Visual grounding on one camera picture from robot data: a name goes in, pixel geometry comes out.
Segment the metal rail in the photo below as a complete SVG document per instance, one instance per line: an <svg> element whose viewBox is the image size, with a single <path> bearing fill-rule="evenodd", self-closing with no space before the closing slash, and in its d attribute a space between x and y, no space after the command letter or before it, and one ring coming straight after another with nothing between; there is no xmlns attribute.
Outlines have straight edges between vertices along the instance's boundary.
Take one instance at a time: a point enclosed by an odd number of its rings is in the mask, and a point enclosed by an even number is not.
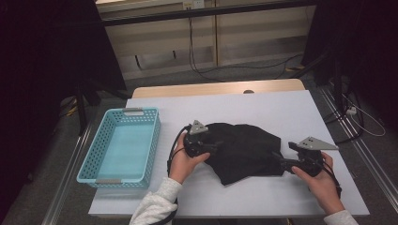
<svg viewBox="0 0 398 225"><path fill-rule="evenodd" d="M143 16L118 17L112 19L104 19L98 22L59 23L55 24L53 28L67 28L67 27L81 28L82 26L116 26L116 25L125 25L133 23L169 21L176 19L224 15L224 14L241 13L241 12L315 6L320 2L321 2L320 0L284 0L284 1L268 2L261 4L231 6L231 7L215 7L215 8L208 7L208 8L199 8L193 10L163 12L163 13L149 14Z"/></svg>

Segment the human hand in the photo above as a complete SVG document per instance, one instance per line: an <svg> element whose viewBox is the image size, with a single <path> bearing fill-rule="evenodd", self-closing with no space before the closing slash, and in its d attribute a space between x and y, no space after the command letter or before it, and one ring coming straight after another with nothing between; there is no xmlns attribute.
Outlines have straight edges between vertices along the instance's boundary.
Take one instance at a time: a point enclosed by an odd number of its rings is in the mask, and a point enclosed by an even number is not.
<svg viewBox="0 0 398 225"><path fill-rule="evenodd" d="M333 158L328 154L322 152L322 158L325 163L333 168ZM295 173L301 180L307 183L310 191L318 200L319 206L325 211L327 215L331 215L344 210L343 203L337 194L336 185L333 179L327 172L322 171L317 176L311 177L309 174L301 170L299 167L292 167Z"/></svg>
<svg viewBox="0 0 398 225"><path fill-rule="evenodd" d="M173 151L173 161L170 168L169 177L182 185L185 179L192 173L196 165L210 157L209 153L204 153L198 157L189 157L184 149L185 133L178 138L176 149Z"/></svg>

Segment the black cable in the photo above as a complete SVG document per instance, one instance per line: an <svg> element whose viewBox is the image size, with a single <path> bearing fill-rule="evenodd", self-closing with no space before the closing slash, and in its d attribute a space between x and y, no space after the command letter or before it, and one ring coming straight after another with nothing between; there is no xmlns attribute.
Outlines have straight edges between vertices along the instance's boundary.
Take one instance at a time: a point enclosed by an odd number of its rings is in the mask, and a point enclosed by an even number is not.
<svg viewBox="0 0 398 225"><path fill-rule="evenodd" d="M358 107L360 108L360 100L359 100L359 98L358 98L357 93L354 92L354 91L352 91L352 93L354 94L356 103L358 104ZM363 120L363 112L362 112L362 111L358 112L358 113L357 113L357 117L358 117L359 120L360 120L360 126L363 127L363 128L365 128L364 120ZM356 140L357 138L359 138L359 137L363 134L363 129L361 128L360 131L356 131L356 132L357 132L357 134L354 135L353 137L348 138L348 139L345 139L345 140L342 140L342 141L338 141L338 142L335 142L335 143L336 143L336 144L341 144L341 143L348 143L348 142L354 141L354 140Z"/></svg>
<svg viewBox="0 0 398 225"><path fill-rule="evenodd" d="M224 83L225 81L222 81L222 80L219 80L219 79L215 79L215 78L209 78L209 77L206 77L206 76L203 75L204 73L209 73L209 72L217 70L217 69L223 69L223 68L254 68L254 69L257 69L257 68L274 68L274 67L277 67L277 66L280 66L280 65L284 65L283 71L281 72L281 74L279 74L277 77L274 78L274 80L276 80L276 79L279 79L284 74L284 70L286 69L286 64L290 60L303 55L302 53L296 54L294 56L291 56L291 57L287 58L286 60L283 60L281 63L277 63L275 65L270 65L270 66L263 66L263 67L227 66L227 67L215 67L215 68L211 68L209 70L199 71L199 69L196 67L194 53L193 53L193 37L192 37L193 36L193 34L192 34L193 33L193 28L192 28L192 19L191 18L189 18L189 22L190 22L190 66L191 66L192 71L198 73L204 79L208 79L208 80Z"/></svg>
<svg viewBox="0 0 398 225"><path fill-rule="evenodd" d="M314 165L316 165L317 167L322 169L324 172L326 172L330 176L330 178L334 182L334 186L336 187L337 195L339 196L339 199L340 199L341 194L342 194L342 188L340 187L340 183L337 180L336 175L334 174L334 171L330 167L330 165L328 163L326 163L325 161L323 161L323 164L327 165L327 167L330 169L330 171L329 171L324 165L319 164L317 161L313 160L312 158L306 157L306 156L303 156L303 157L307 160L310 160Z"/></svg>
<svg viewBox="0 0 398 225"><path fill-rule="evenodd" d="M195 63L195 56L193 54L193 38L192 38L192 33L193 33L193 29L192 29L192 18L189 18L189 22L190 22L190 66L191 69L196 72L197 74L199 74L199 76L201 76L204 79L207 80L211 80L211 81L216 81L216 82L220 82L220 83L224 83L224 81L219 80L219 79L214 79L214 78L209 78L206 77L202 74L202 72L199 71L199 69L196 67L196 63Z"/></svg>
<svg viewBox="0 0 398 225"><path fill-rule="evenodd" d="M296 54L295 56L292 56L292 57L290 57L290 58L288 58L288 59L286 59L285 61L284 61L284 64L283 64L283 70L282 70L282 73L281 74L279 74L276 78L274 78L274 80L277 80L277 79L279 79L280 77L282 77L282 75L284 74L284 71L286 70L286 65L287 65L287 62L289 62L290 60L292 60L292 59L294 59L294 58L296 58L296 57L298 57L298 56L302 56L302 53L300 53L300 54Z"/></svg>
<svg viewBox="0 0 398 225"><path fill-rule="evenodd" d="M179 151L181 151L181 150L183 150L183 149L185 149L185 148L182 147L182 148L176 150L176 151L173 153L172 160L173 160L173 158L175 157L175 155L176 155Z"/></svg>

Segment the black cloth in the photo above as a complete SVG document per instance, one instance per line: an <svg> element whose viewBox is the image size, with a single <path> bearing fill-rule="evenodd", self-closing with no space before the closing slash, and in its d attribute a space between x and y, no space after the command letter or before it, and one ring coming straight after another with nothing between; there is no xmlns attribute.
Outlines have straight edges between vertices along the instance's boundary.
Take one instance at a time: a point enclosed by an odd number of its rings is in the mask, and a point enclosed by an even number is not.
<svg viewBox="0 0 398 225"><path fill-rule="evenodd" d="M219 143L206 163L225 186L248 176L281 176L283 170L272 152L281 156L281 139L251 125L207 125L205 143Z"/></svg>

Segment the wire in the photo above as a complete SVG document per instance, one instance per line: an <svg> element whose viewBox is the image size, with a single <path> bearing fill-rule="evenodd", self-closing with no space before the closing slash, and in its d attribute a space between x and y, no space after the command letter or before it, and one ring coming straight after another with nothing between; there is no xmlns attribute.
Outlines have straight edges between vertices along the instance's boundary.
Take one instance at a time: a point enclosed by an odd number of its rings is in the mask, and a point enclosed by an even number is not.
<svg viewBox="0 0 398 225"><path fill-rule="evenodd" d="M384 135L386 134L386 130L384 129L384 127L383 127L376 119L374 119L369 113L367 113L366 111L364 111L363 109L361 109L359 106L355 105L349 98L347 98L347 97L345 97L345 96L343 96L343 97L346 98L346 99L347 99L355 108L357 108L360 112L365 113L367 116L369 116L371 119L373 119L373 120L383 129L383 133L382 133L382 134L374 134L374 133L372 133L371 131L367 130L367 129L364 127L364 125L360 125L360 124L354 119L354 117L353 117L352 114L351 114L351 118L352 118L353 122L354 122L355 124L357 124L358 127L360 127L361 129L363 129L363 130L366 131L367 133L369 133L369 134L371 134L371 135L373 135L373 136L376 136L376 137L382 137L382 136L384 136Z"/></svg>
<svg viewBox="0 0 398 225"><path fill-rule="evenodd" d="M182 147L182 148L176 150L176 151L173 153L172 160L173 160L174 156L175 156L179 151L181 151L181 150L183 150L183 149L185 149L185 148Z"/></svg>
<svg viewBox="0 0 398 225"><path fill-rule="evenodd" d="M195 56L193 54L193 38L192 38L192 34L193 34L193 29L192 29L192 18L188 19L190 22L190 66L191 69L196 72L197 74L199 74L199 76L201 76L202 78L211 80L211 81L216 81L216 82L221 82L224 83L224 81L219 80L219 79L214 79L214 78L209 78L206 77L202 74L202 72L199 71L199 69L196 67L196 63L195 63Z"/></svg>
<svg viewBox="0 0 398 225"><path fill-rule="evenodd" d="M206 76L203 75L204 73L209 73L211 71L218 70L218 69L223 69L223 68L254 68L254 69L259 69L259 68L274 68L274 67L277 67L277 66L280 66L280 65L284 65L283 66L283 71L281 72L281 74L279 74L277 77L274 78L274 80L276 80L276 79L280 78L284 74L284 71L286 69L286 64L290 60L303 55L302 53L299 53L299 54L296 54L294 56L291 56L291 57L283 60L280 63L277 63L275 65L270 65L270 66L263 66L263 67L227 66L227 67L215 67L215 68L211 68L211 69L208 69L208 70L199 71L199 69L196 66L195 57L194 57L194 53L193 53L193 28L192 28L192 19L191 18L189 18L189 22L190 22L190 66L191 66L192 71L196 72L197 74L199 74L204 79L208 79L208 80L224 83L225 81L222 81L222 80L219 80L219 79L215 79L215 78L209 78L209 77L206 77Z"/></svg>

